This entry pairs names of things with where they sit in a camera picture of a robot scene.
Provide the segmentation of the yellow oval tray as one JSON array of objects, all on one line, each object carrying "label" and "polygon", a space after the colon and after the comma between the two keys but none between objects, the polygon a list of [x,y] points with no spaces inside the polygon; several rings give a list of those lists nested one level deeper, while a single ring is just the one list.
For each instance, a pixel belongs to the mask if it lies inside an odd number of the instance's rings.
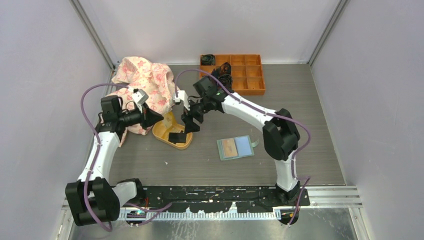
[{"label": "yellow oval tray", "polygon": [[178,150],[185,150],[189,147],[193,140],[193,133],[186,134],[186,143],[177,143],[173,144],[168,141],[169,133],[180,133],[184,132],[185,127],[179,123],[173,114],[172,111],[163,115],[164,119],[160,122],[157,122],[153,128],[152,133],[156,139],[159,141],[166,143]]}]

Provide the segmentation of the yellow credit card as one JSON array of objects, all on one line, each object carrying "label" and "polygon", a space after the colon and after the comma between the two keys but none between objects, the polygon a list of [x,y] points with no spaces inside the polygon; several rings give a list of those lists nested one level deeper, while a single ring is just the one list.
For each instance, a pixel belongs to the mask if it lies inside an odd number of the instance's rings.
[{"label": "yellow credit card", "polygon": [[234,158],[238,156],[238,151],[234,138],[222,139],[221,145],[224,158]]}]

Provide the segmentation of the light green card holder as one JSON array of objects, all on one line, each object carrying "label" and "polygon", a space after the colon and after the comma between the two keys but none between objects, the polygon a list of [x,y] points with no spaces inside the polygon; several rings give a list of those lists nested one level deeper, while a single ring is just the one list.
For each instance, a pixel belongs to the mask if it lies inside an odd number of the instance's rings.
[{"label": "light green card holder", "polygon": [[259,139],[255,141],[251,141],[251,137],[249,135],[243,135],[238,137],[232,137],[235,140],[238,156],[231,158],[223,157],[223,149],[222,149],[222,140],[219,139],[216,141],[218,147],[219,158],[221,161],[229,161],[235,160],[239,158],[251,157],[255,155],[254,148],[257,147],[260,143]]}]

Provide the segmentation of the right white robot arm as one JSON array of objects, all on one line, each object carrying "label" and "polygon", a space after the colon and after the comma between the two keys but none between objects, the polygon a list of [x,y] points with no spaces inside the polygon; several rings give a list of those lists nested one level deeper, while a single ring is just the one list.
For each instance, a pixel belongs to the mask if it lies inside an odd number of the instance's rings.
[{"label": "right white robot arm", "polygon": [[193,84],[200,100],[190,100],[184,90],[177,90],[172,99],[183,104],[181,119],[185,132],[200,130],[199,124],[210,111],[235,116],[255,127],[262,133],[266,153],[274,159],[276,166],[277,198],[283,205],[291,205],[300,191],[300,181],[295,174],[295,152],[299,147],[300,134],[290,112],[284,108],[279,111],[255,104],[234,91],[219,88],[207,76]]}]

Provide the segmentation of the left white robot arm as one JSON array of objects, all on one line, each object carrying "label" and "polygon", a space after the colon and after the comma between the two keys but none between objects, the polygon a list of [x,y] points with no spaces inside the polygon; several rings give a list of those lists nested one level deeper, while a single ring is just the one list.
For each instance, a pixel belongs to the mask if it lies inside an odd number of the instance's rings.
[{"label": "left white robot arm", "polygon": [[145,93],[131,95],[134,108],[123,109],[123,99],[117,95],[100,101],[99,123],[95,127],[93,146],[86,166],[76,182],[68,183],[65,195],[77,226],[110,223],[118,219],[126,203],[141,206],[146,193],[138,178],[109,184],[115,153],[127,127],[139,124],[143,129],[163,120],[163,116],[147,105]]}]

